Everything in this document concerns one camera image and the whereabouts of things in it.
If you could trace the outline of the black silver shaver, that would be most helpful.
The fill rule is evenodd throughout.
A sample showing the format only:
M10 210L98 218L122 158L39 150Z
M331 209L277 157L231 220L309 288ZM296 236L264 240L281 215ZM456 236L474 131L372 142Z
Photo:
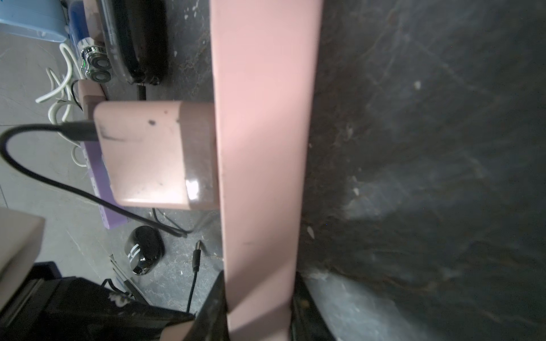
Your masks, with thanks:
M165 255L165 246L159 231L150 226L140 226L132 231L125 243L125 254L132 273L148 274Z
M114 74L129 85L158 85L166 75L166 4L154 0L100 0L99 14Z

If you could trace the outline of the pink USB charger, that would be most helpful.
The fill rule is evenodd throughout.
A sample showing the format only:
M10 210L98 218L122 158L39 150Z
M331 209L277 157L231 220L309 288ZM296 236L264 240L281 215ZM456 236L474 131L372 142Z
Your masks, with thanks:
M93 119L94 111L99 103L107 100L101 85L92 80L79 80L78 99L86 119Z

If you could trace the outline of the purple power strip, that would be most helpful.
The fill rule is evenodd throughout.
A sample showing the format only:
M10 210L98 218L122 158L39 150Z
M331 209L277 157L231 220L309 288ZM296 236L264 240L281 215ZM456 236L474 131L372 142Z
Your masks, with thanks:
M100 144L98 142L82 142L81 146L95 196L117 206L110 187L107 169L102 160ZM129 221L127 217L101 205L99 212L107 230L121 227Z

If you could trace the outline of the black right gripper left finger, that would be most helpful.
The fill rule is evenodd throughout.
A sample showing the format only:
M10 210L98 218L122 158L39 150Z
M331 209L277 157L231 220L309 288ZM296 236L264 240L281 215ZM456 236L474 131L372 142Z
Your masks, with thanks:
M229 341L227 312L225 277L221 271L183 341Z

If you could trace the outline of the blue shaver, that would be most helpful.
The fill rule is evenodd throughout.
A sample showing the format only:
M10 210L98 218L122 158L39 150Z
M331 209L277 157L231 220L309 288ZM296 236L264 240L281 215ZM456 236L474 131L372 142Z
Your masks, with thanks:
M112 79L97 1L68 1L68 30L83 77L97 83Z

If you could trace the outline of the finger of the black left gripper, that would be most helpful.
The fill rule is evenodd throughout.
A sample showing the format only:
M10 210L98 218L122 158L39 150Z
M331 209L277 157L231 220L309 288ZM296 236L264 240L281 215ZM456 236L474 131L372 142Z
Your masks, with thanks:
M158 340L191 313L147 305L83 278L55 280L43 312L44 340Z

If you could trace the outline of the pink power strip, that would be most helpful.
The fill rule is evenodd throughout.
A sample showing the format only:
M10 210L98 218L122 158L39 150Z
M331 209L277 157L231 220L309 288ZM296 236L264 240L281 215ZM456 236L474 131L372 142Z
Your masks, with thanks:
M288 340L321 1L212 1L227 328Z

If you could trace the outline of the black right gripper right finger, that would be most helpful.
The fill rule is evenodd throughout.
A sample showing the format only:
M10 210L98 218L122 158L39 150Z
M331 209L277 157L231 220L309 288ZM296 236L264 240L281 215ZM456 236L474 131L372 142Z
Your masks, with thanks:
M299 272L295 276L291 310L291 340L336 341Z

